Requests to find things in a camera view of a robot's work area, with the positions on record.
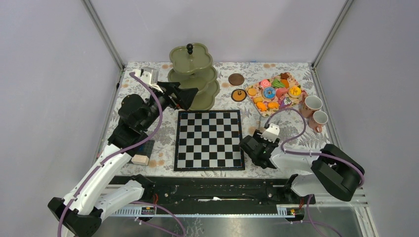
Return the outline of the blue frosted donut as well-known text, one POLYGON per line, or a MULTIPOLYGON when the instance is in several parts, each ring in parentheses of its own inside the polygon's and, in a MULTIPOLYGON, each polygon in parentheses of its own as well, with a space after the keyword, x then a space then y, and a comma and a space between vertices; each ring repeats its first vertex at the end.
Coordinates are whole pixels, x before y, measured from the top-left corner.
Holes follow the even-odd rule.
POLYGON ((273 100, 276 97, 276 89, 271 86, 265 87, 262 90, 262 96, 267 100, 273 100))

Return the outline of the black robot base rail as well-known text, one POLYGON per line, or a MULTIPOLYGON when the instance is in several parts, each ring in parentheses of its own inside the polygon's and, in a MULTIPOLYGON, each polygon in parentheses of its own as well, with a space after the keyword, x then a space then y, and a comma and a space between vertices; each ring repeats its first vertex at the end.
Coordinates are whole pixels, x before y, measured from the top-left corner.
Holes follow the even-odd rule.
POLYGON ((112 185, 130 180, 144 181, 143 202, 160 205, 157 214, 167 210, 181 215, 268 215, 276 214, 277 206, 299 207, 307 202, 315 204, 314 197, 299 197, 291 191, 286 179, 256 178, 199 178, 116 176, 112 185))

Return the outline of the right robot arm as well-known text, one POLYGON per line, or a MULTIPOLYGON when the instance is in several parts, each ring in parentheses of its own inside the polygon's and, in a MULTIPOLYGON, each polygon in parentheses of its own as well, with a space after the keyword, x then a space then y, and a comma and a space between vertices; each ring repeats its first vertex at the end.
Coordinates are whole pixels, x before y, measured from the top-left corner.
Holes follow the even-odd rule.
POLYGON ((319 151, 285 149, 280 144, 279 128, 256 130, 239 143, 240 148, 261 168, 292 168, 306 171, 289 178, 283 190, 284 199, 298 202, 307 195, 329 193, 341 201, 351 201, 362 186, 363 168, 334 144, 326 144, 319 151))

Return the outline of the pink cake slice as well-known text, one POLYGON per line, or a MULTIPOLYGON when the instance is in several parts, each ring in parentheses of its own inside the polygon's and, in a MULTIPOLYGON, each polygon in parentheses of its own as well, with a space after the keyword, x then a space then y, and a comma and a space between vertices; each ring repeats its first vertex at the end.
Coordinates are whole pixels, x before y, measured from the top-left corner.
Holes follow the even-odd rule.
POLYGON ((282 96, 286 95, 288 91, 289 90, 287 88, 277 88, 275 95, 278 99, 280 99, 282 96))

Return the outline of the green three-tier dessert stand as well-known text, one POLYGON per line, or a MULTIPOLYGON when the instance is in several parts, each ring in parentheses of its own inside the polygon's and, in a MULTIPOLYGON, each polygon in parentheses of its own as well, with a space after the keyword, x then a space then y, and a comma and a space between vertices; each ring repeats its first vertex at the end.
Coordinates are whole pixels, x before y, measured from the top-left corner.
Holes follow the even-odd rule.
POLYGON ((180 83, 182 89, 198 89, 190 109, 211 110, 220 86, 208 48, 198 42, 178 46, 171 50, 169 59, 172 69, 168 73, 168 81, 180 83))

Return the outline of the green cake slice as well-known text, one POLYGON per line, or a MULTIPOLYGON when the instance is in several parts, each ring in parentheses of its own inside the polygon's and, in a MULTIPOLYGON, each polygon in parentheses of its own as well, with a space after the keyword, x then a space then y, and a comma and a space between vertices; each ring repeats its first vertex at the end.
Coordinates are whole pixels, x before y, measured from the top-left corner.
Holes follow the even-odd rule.
POLYGON ((285 85, 280 80, 278 80, 278 79, 274 79, 271 82, 271 86, 273 88, 285 88, 285 85))

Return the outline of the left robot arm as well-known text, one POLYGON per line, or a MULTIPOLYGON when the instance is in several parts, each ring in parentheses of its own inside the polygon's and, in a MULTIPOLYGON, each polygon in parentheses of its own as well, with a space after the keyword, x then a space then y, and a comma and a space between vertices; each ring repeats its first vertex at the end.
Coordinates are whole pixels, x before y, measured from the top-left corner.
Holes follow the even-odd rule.
POLYGON ((180 88, 178 82, 159 82, 160 89, 149 88, 150 98, 138 94, 126 96, 118 111, 119 122, 103 152, 83 179, 64 197, 48 203, 58 220, 58 236, 73 233, 90 237, 102 222, 127 204, 149 202, 155 197, 154 183, 143 175, 131 176, 116 191, 102 196, 102 191, 116 173, 138 154, 139 147, 152 138, 148 128, 161 125, 166 108, 187 110, 198 93, 197 88, 180 88))

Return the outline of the purple cake slice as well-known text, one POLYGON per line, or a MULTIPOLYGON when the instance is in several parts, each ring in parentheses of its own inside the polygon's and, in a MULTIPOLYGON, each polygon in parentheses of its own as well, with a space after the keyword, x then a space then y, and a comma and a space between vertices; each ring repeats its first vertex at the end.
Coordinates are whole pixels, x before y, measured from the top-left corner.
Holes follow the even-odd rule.
POLYGON ((280 106, 279 106, 279 109, 284 109, 284 108, 287 108, 287 107, 291 106, 291 104, 292 104, 292 103, 293 103, 293 102, 292 102, 292 100, 291 100, 289 97, 285 97, 285 98, 281 101, 280 106))

